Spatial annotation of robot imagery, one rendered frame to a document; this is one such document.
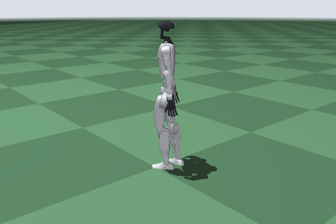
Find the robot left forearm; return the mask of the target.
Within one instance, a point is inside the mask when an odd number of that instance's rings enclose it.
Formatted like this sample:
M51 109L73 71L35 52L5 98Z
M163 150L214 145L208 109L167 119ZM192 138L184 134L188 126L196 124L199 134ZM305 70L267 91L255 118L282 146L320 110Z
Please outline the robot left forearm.
M166 86L166 94L167 94L167 99L168 100L173 100L172 95L173 95L173 77L170 71L166 71L164 73L165 76L165 86Z

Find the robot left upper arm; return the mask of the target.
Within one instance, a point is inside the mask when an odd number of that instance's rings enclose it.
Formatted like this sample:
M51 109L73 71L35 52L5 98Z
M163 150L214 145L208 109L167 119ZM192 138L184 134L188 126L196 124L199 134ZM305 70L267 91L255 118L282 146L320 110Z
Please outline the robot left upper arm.
M162 55L162 58L163 58L163 64L166 68L166 70L163 71L163 73L162 73L163 77L165 78L164 73L166 71L170 71L171 74L173 73L172 72L172 62L171 62L171 48L169 46L163 46L161 48L161 55Z

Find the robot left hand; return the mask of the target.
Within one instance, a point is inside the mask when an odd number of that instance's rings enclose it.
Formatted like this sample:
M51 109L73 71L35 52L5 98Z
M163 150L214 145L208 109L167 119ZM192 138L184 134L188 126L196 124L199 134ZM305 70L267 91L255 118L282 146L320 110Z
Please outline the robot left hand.
M167 96L166 96L167 97ZM173 103L173 101L174 101L174 95L172 95L172 98L173 98L173 100L168 100L167 99L167 106L166 106L166 108L165 108L165 112L167 112L167 110L168 110L168 115L169 116L176 116L176 115L178 115L177 114L177 111L176 111L176 106L175 106L175 104ZM175 111L175 113L174 113L174 111ZM172 112L173 112L173 115L172 115ZM170 115L171 114L171 115ZM175 115L176 114L176 115Z

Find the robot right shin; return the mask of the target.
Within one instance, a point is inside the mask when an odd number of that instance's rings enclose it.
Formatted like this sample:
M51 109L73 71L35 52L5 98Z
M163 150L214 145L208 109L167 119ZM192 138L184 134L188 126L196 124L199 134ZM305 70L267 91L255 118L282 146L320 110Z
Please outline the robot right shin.
M177 124L178 125L178 124ZM175 155L175 159L179 160L178 158L181 158L180 155L180 144L181 144L181 135L180 135L180 126L178 125L178 132L177 133L171 133L170 135L170 142L173 147L173 152Z

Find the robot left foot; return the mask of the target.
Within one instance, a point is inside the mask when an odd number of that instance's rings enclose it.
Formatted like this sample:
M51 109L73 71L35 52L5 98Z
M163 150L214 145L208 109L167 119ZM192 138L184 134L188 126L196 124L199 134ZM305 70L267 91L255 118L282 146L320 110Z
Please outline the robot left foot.
M171 162L168 162L168 165L163 165L164 162L158 163L158 164L153 164L152 168L154 169L169 169L169 170L173 170L174 169L174 165Z

